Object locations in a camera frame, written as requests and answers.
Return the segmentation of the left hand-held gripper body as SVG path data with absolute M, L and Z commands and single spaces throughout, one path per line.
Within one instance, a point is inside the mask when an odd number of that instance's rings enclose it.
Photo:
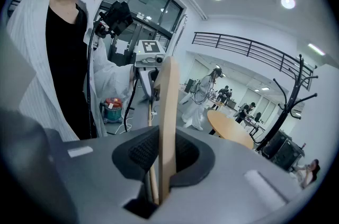
M 166 54 L 157 40 L 139 40 L 133 53 L 137 68 L 161 68 Z

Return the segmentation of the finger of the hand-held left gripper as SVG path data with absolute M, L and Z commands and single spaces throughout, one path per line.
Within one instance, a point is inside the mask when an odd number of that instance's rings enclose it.
M 152 100 L 154 81 L 152 80 L 151 75 L 154 72 L 154 70 L 138 70 L 138 71 L 145 97 L 148 100 Z

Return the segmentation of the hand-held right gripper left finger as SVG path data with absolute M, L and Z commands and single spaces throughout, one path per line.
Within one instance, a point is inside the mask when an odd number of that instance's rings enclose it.
M 63 142 L 46 130 L 52 157 L 77 211 L 78 224 L 151 224 L 124 208 L 140 193 L 141 181 L 125 178 L 112 160 L 113 151 L 134 133 Z

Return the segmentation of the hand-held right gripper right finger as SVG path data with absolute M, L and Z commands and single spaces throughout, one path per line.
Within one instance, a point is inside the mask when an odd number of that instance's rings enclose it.
M 281 168 L 247 147 L 207 133 L 186 132 L 209 145 L 215 165 L 199 184 L 173 188 L 153 214 L 154 224 L 283 223 L 286 209 L 301 193 Z

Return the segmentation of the wooden hanger with metal hook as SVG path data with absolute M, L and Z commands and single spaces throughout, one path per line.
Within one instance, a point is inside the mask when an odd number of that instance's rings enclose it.
M 172 53 L 167 53 L 160 72 L 154 82 L 159 93 L 159 158 L 158 177 L 155 166 L 149 171 L 151 193 L 154 203 L 160 205 L 170 193 L 170 178 L 176 173 L 175 131 L 177 100 L 180 86 L 180 70 L 174 58 L 179 39 Z

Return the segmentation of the person's left forearm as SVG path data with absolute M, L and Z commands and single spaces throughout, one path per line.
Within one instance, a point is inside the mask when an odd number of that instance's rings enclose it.
M 94 60 L 94 83 L 97 99 L 119 98 L 124 104 L 130 99 L 134 77 L 132 64 L 117 66 L 107 59 Z

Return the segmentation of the red and green vacuum cleaner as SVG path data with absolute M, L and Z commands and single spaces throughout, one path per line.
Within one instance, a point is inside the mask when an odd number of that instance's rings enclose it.
M 103 122 L 118 123 L 122 122 L 122 101 L 119 98 L 107 98 L 103 103 Z

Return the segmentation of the large dark-framed window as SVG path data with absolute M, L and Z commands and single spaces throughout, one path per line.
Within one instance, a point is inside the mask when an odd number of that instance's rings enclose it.
M 104 39 L 109 61 L 118 66 L 133 64 L 139 40 L 157 40 L 167 50 L 183 12 L 175 0 L 103 0 L 98 12 L 105 12 L 116 1 L 127 2 L 133 23 L 119 36 Z

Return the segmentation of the round wooden table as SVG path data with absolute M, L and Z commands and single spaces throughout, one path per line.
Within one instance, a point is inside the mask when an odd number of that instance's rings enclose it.
M 216 133 L 223 139 L 231 140 L 249 149 L 253 149 L 254 141 L 245 129 L 235 120 L 230 119 L 226 117 L 225 114 L 215 110 L 209 110 L 207 112 L 207 118 L 212 126 L 209 135 L 214 135 Z

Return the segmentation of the black equipment crate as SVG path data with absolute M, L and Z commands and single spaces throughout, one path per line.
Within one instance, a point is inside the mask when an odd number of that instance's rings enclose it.
M 261 154 L 285 171 L 290 171 L 292 166 L 305 156 L 303 149 L 282 130 L 273 136 L 262 149 Z

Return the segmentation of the person's torso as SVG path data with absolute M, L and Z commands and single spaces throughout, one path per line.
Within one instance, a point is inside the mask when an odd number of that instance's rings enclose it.
M 94 60 L 107 59 L 102 41 L 89 48 L 93 20 L 85 2 L 76 2 L 69 24 L 50 0 L 22 0 L 7 24 L 13 44 L 36 75 L 19 104 L 24 115 L 59 132 L 63 141 L 107 135 L 96 97 Z

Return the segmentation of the black balcony railing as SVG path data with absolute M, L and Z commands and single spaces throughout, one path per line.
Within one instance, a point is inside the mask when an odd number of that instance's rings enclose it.
M 253 58 L 291 78 L 301 74 L 302 87 L 310 90 L 314 69 L 308 65 L 300 69 L 300 57 L 292 57 L 281 50 L 248 38 L 212 32 L 195 32 L 192 44 Z

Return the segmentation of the black coat rack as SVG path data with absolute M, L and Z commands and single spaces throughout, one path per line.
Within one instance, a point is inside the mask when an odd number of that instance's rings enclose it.
M 280 127 L 285 122 L 288 114 L 291 115 L 295 119 L 298 119 L 298 120 L 301 119 L 301 117 L 296 117 L 292 114 L 292 109 L 296 105 L 298 105 L 299 103 L 302 103 L 306 100 L 309 100 L 311 98 L 318 96 L 317 93 L 314 93 L 313 95 L 310 95 L 308 97 L 301 98 L 301 99 L 297 100 L 297 97 L 298 97 L 298 94 L 300 92 L 302 85 L 307 80 L 318 78 L 318 76 L 313 76 L 313 75 L 303 78 L 302 72 L 303 72 L 303 69 L 304 69 L 304 64 L 305 64 L 304 59 L 302 57 L 302 54 L 300 54 L 299 55 L 299 72 L 298 72 L 298 74 L 296 74 L 291 68 L 288 69 L 288 71 L 293 74 L 293 78 L 294 78 L 294 81 L 295 81 L 294 86 L 293 86 L 293 90 L 292 90 L 291 95 L 290 95 L 288 100 L 287 100 L 286 93 L 282 89 L 281 85 L 276 81 L 275 78 L 273 79 L 273 81 L 278 85 L 279 89 L 282 91 L 282 93 L 284 95 L 284 105 L 282 107 L 280 104 L 278 104 L 278 107 L 282 110 L 282 112 L 281 112 L 280 116 L 278 117 L 278 119 L 276 120 L 275 124 L 272 126 L 272 128 L 269 130 L 269 132 L 263 138 L 263 140 L 260 141 L 259 143 L 257 143 L 258 147 L 256 148 L 256 151 L 258 153 L 263 151 L 264 147 L 266 147 L 269 144 L 269 142 L 272 140 L 272 138 L 275 136 L 275 134 L 280 130 Z

